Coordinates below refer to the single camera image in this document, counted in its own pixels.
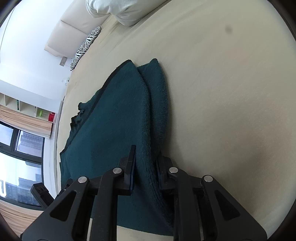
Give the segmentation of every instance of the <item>white pillow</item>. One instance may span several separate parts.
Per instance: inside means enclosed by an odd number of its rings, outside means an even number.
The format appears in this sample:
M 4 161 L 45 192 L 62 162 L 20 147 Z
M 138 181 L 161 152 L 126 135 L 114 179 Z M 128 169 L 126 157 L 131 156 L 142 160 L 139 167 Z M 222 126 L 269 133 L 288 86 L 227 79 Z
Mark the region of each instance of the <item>white pillow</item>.
M 94 18 L 113 14 L 118 22 L 132 26 L 166 0 L 86 0 L 86 9 Z

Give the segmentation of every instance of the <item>wooden shelf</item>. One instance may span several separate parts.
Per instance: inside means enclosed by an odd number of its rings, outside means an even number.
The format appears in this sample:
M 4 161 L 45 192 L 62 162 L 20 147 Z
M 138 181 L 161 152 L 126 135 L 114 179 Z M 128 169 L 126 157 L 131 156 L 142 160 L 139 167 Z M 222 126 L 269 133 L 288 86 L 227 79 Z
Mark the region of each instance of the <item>wooden shelf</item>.
M 23 101 L 14 99 L 3 93 L 0 93 L 0 105 L 3 105 L 14 111 L 18 111 L 24 115 L 35 117 L 35 118 L 52 123 L 52 121 L 48 120 L 50 115 L 49 110 L 45 110 L 45 109 L 27 104 Z
M 44 121 L 48 121 L 49 114 L 50 114 L 50 111 L 37 107 L 36 118 L 44 120 Z
M 0 105 L 5 106 L 5 96 L 2 93 L 0 93 Z

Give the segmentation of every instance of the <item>silver rivet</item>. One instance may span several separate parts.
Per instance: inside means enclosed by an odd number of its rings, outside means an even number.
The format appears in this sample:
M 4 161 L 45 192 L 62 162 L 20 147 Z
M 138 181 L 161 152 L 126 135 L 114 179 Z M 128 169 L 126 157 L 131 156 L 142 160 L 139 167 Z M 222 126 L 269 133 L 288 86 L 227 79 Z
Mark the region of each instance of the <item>silver rivet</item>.
M 114 173 L 114 174 L 119 174 L 119 173 L 121 173 L 121 171 L 122 171 L 122 170 L 121 170 L 121 168 L 119 168 L 119 167 L 113 169 L 113 173 Z
M 79 183 L 85 183 L 87 181 L 87 178 L 86 177 L 80 177 L 78 178 L 78 182 Z
M 206 176 L 204 177 L 204 180 L 205 180 L 206 182 L 210 183 L 211 181 L 213 181 L 213 177 L 210 176 L 210 175 L 206 175 Z
M 178 172 L 178 168 L 176 168 L 176 167 L 171 167 L 171 168 L 169 169 L 169 172 L 170 172 L 170 173 L 177 173 L 177 172 Z

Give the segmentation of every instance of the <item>folded towel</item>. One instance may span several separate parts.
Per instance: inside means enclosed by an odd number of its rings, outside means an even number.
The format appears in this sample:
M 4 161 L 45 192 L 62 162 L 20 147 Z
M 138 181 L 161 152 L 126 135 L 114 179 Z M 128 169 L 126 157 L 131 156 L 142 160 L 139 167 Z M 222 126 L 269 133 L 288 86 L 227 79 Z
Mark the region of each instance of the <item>folded towel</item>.
M 118 225 L 172 235 L 172 210 L 158 188 L 155 169 L 168 120 L 165 78 L 158 61 L 138 68 L 125 61 L 78 109 L 60 154 L 62 185 L 69 178 L 103 175 L 136 145 L 135 189 L 131 196 L 118 197 Z

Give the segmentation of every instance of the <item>beige curtain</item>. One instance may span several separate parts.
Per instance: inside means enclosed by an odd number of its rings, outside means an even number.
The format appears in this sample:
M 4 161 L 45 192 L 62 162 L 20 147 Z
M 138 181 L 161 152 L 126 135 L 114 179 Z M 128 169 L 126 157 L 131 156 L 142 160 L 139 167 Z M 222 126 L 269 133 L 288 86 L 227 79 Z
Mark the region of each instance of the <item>beige curtain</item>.
M 24 115 L 2 105 L 0 105 L 0 120 L 23 131 L 42 137 L 49 138 L 52 132 L 51 122 Z
M 0 200 L 0 213 L 12 230 L 20 236 L 42 211 L 15 206 Z

